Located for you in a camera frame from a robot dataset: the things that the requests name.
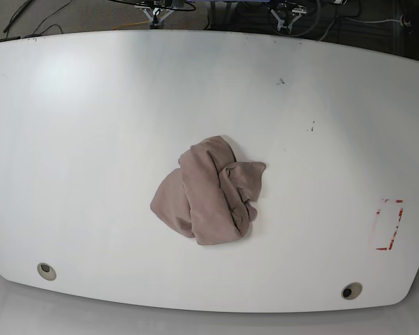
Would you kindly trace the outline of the mauve t-shirt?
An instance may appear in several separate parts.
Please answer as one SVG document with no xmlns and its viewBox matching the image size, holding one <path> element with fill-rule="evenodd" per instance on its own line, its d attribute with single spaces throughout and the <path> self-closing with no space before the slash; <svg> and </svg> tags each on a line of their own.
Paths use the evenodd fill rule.
<svg viewBox="0 0 419 335">
<path fill-rule="evenodd" d="M 212 246 L 243 238 L 257 211 L 266 165 L 239 162 L 221 137 L 209 137 L 179 157 L 160 184 L 151 210 L 169 228 Z"/>
</svg>

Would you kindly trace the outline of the red tape rectangle marking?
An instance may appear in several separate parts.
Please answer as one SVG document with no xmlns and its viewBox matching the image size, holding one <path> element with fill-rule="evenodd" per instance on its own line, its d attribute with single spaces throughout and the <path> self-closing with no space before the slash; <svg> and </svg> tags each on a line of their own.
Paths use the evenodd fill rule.
<svg viewBox="0 0 419 335">
<path fill-rule="evenodd" d="M 376 212 L 374 225 L 374 248 L 378 251 L 390 251 L 404 212 L 404 201 L 384 199 Z"/>
</svg>

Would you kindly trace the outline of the left table grommet hole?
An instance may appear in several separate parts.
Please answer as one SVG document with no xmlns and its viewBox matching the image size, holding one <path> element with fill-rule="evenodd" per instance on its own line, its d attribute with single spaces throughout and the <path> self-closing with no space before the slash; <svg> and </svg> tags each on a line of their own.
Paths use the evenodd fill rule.
<svg viewBox="0 0 419 335">
<path fill-rule="evenodd" d="M 46 263 L 39 263 L 37 266 L 39 275 L 46 281 L 54 281 L 57 277 L 56 271 Z"/>
</svg>

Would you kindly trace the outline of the table grommet hole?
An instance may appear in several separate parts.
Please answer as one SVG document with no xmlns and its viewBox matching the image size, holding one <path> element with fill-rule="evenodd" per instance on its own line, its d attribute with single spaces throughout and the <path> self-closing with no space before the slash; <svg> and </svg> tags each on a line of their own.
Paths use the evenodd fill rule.
<svg viewBox="0 0 419 335">
<path fill-rule="evenodd" d="M 345 300 L 354 300 L 360 296 L 362 293 L 362 284 L 361 283 L 350 283 L 343 288 L 341 291 L 341 297 Z"/>
<path fill-rule="evenodd" d="M 39 275 L 46 281 L 54 281 L 57 277 L 56 271 L 46 263 L 39 263 L 37 266 Z"/>
</svg>

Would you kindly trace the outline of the right table grommet hole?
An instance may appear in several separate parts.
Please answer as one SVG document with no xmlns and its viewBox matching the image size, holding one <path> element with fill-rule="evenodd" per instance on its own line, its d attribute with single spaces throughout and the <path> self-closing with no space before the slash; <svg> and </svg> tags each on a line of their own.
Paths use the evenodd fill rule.
<svg viewBox="0 0 419 335">
<path fill-rule="evenodd" d="M 361 283 L 350 283 L 343 288 L 341 291 L 341 297 L 345 300 L 354 300 L 360 296 L 362 293 L 362 284 Z"/>
</svg>

